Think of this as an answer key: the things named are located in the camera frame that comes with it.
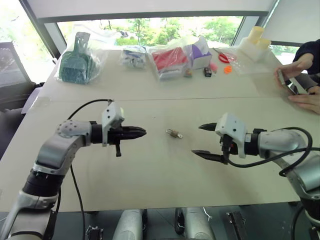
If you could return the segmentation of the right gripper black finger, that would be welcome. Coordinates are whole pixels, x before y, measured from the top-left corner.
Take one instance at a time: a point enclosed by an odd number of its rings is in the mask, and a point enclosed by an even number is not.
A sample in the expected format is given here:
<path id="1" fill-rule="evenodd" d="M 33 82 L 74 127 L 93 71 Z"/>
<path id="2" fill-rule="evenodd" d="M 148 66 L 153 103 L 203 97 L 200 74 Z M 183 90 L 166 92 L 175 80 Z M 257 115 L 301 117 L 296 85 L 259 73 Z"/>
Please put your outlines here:
<path id="1" fill-rule="evenodd" d="M 192 150 L 191 152 L 205 160 L 219 162 L 223 164 L 225 163 L 225 159 L 223 155 L 213 154 L 207 150 Z"/>
<path id="2" fill-rule="evenodd" d="M 215 131 L 216 126 L 217 126 L 217 123 L 216 122 L 212 122 L 212 123 L 202 124 L 198 128 L 202 129 L 202 130 L 205 130 L 205 131 Z"/>

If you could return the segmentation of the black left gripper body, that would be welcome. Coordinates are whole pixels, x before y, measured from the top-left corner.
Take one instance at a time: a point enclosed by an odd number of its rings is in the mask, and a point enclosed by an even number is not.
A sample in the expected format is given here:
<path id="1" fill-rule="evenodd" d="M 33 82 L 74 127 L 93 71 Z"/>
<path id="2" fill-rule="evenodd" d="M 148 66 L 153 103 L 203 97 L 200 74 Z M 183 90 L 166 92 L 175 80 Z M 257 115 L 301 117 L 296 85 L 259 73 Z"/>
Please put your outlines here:
<path id="1" fill-rule="evenodd" d="M 126 126 L 121 126 L 118 128 L 111 128 L 107 133 L 107 143 L 109 145 L 115 146 L 116 157 L 121 157 L 121 141 L 128 138 L 128 128 Z"/>

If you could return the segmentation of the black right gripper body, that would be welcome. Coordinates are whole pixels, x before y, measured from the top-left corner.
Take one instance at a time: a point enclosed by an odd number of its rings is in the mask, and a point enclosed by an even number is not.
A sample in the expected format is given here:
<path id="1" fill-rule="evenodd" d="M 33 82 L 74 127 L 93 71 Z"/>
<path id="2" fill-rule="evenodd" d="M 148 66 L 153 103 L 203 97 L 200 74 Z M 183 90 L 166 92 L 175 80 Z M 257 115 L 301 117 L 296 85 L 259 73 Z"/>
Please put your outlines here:
<path id="1" fill-rule="evenodd" d="M 223 164 L 227 165 L 230 160 L 230 155 L 238 155 L 238 146 L 235 142 L 233 142 L 233 139 L 227 134 L 224 134 L 220 138 L 220 145 L 222 151 L 220 160 Z"/>

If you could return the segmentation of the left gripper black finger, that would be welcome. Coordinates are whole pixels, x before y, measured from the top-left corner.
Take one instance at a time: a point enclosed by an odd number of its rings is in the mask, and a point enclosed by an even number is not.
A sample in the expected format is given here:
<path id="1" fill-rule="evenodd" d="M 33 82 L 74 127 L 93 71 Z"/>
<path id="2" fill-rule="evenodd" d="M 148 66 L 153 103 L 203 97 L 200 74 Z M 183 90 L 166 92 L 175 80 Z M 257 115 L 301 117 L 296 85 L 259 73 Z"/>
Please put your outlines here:
<path id="1" fill-rule="evenodd" d="M 125 134 L 125 139 L 134 140 L 143 137 L 145 134 L 145 132 L 129 132 Z"/>
<path id="2" fill-rule="evenodd" d="M 147 131 L 144 128 L 138 126 L 126 126 L 126 131 L 131 134 L 146 134 Z"/>

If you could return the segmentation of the person's left hand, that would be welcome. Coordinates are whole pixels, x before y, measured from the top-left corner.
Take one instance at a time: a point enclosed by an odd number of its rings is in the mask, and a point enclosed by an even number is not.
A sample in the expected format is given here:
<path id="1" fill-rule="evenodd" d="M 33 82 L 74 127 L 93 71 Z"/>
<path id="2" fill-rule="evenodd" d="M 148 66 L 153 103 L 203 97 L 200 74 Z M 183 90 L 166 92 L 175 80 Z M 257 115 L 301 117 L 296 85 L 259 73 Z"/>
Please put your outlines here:
<path id="1" fill-rule="evenodd" d="M 320 87 L 313 86 L 308 89 L 308 94 L 291 95 L 288 99 L 299 107 L 320 114 Z"/>

